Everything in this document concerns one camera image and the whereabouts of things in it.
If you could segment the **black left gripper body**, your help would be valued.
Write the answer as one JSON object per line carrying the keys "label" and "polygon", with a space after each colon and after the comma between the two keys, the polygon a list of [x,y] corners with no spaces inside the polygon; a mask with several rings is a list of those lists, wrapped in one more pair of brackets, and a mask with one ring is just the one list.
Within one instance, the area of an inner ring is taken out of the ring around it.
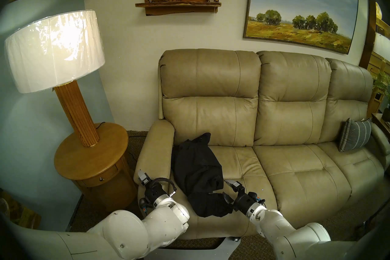
{"label": "black left gripper body", "polygon": [[141,209],[155,209],[165,199],[168,198],[168,194],[162,188],[160,183],[147,183],[145,185],[144,197],[140,199]]}

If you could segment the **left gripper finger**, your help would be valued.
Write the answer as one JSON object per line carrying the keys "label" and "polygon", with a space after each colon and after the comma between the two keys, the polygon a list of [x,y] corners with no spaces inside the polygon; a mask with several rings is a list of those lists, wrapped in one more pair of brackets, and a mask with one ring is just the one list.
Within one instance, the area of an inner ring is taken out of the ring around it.
{"label": "left gripper finger", "polygon": [[142,186],[148,186],[148,184],[152,182],[147,173],[143,172],[142,170],[138,170],[138,179]]}

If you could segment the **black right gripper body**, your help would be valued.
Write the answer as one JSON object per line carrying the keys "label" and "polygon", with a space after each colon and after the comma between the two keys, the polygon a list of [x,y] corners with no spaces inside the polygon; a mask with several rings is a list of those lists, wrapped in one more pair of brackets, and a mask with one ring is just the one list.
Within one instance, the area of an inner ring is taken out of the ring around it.
{"label": "black right gripper body", "polygon": [[233,208],[236,212],[240,211],[242,213],[247,213],[253,204],[257,206],[259,205],[257,193],[251,191],[249,193],[245,193],[245,188],[238,188],[236,191],[238,195],[233,202]]}

